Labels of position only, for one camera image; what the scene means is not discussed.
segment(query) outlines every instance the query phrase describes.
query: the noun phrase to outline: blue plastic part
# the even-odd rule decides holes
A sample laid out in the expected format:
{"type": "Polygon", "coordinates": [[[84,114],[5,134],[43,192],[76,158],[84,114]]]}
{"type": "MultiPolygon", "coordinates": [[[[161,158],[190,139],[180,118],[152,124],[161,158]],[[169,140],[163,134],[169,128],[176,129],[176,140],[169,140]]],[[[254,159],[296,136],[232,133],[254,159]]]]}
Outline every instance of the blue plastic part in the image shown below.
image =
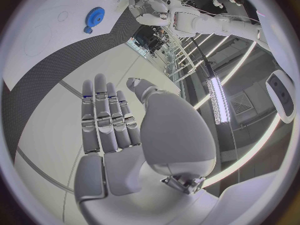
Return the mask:
{"type": "Polygon", "coordinates": [[[102,7],[93,8],[85,18],[85,24],[92,28],[102,22],[105,10],[102,7]]]}
{"type": "Polygon", "coordinates": [[[86,26],[83,31],[86,33],[86,34],[91,34],[93,32],[93,29],[89,26],[86,26]]]}

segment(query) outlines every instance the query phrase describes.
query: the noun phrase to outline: air vent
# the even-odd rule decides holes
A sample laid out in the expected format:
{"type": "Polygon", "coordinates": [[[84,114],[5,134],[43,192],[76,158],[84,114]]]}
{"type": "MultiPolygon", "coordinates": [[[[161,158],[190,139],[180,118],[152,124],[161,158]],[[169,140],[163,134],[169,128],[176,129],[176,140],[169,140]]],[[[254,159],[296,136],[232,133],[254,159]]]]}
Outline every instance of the air vent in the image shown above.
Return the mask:
{"type": "Polygon", "coordinates": [[[244,92],[239,92],[231,100],[232,108],[236,115],[247,112],[248,110],[253,109],[253,105],[247,95],[244,92]]]}

